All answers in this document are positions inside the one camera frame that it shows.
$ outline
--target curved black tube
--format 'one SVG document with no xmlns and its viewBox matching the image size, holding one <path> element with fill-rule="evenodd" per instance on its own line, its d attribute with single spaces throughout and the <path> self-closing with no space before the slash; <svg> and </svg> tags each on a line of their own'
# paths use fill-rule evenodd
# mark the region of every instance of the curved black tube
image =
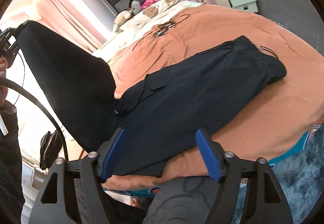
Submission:
<svg viewBox="0 0 324 224">
<path fill-rule="evenodd" d="M 60 139 L 62 141 L 65 161 L 69 161 L 69 156 L 67 154 L 67 147 L 66 147 L 66 141 L 65 141 L 64 135 L 62 133 L 61 128 L 59 127 L 59 125 L 57 124 L 57 122 L 55 121 L 53 116 L 49 113 L 49 111 L 32 94 L 30 94 L 28 91 L 26 91 L 24 88 L 22 88 L 20 85 L 16 84 L 15 82 L 0 77 L 0 86 L 8 87 L 12 90 L 15 90 L 16 92 L 18 92 L 22 96 L 26 97 L 28 100 L 30 100 L 33 104 L 35 104 L 38 108 L 40 108 L 43 111 L 43 113 L 53 123 L 57 132 L 59 133 Z"/>
</svg>

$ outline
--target plush toy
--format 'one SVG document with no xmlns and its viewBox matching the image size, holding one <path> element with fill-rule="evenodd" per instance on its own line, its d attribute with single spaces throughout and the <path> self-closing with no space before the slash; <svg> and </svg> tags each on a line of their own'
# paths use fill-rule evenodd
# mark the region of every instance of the plush toy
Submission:
<svg viewBox="0 0 324 224">
<path fill-rule="evenodd" d="M 124 10 L 120 12 L 114 20 L 114 26 L 112 28 L 113 32 L 119 32 L 119 27 L 123 25 L 133 16 L 137 15 L 141 11 L 141 5 L 138 1 L 133 1 L 131 8 L 129 10 Z"/>
</svg>

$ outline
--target blue fluffy rug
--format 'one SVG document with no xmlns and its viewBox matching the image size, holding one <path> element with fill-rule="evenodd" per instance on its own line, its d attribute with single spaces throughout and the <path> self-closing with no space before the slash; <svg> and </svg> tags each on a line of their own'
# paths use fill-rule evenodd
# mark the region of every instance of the blue fluffy rug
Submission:
<svg viewBox="0 0 324 224">
<path fill-rule="evenodd" d="M 324 190 L 324 125 L 303 151 L 278 162 L 273 171 L 286 195 L 294 224 L 300 224 Z M 246 187 L 243 187 L 232 224 L 240 222 L 245 194 Z"/>
</svg>

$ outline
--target bolt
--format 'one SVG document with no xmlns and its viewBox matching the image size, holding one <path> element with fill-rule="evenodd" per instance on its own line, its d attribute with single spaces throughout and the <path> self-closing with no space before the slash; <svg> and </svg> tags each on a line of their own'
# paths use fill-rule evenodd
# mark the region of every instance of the bolt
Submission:
<svg viewBox="0 0 324 224">
<path fill-rule="evenodd" d="M 65 162 L 65 160 L 62 157 L 55 160 L 55 164 L 57 164 L 57 165 L 63 164 L 64 162 Z"/>
<path fill-rule="evenodd" d="M 261 157 L 261 158 L 258 159 L 258 162 L 260 164 L 265 164 L 267 161 L 263 157 Z"/>
<path fill-rule="evenodd" d="M 89 158 L 95 158 L 97 155 L 98 155 L 97 152 L 90 152 L 90 153 L 88 153 L 88 157 Z"/>
<path fill-rule="evenodd" d="M 234 157 L 234 153 L 233 152 L 230 152 L 230 151 L 227 151 L 224 153 L 224 156 L 226 156 L 227 158 L 233 158 Z"/>
</svg>

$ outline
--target white nightstand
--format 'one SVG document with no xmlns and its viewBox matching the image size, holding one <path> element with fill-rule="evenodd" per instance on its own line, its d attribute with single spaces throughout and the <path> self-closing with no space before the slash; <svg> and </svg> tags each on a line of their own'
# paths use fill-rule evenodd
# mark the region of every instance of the white nightstand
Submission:
<svg viewBox="0 0 324 224">
<path fill-rule="evenodd" d="M 233 8 L 247 12 L 258 12 L 257 0 L 215 0 L 219 6 Z"/>
</svg>

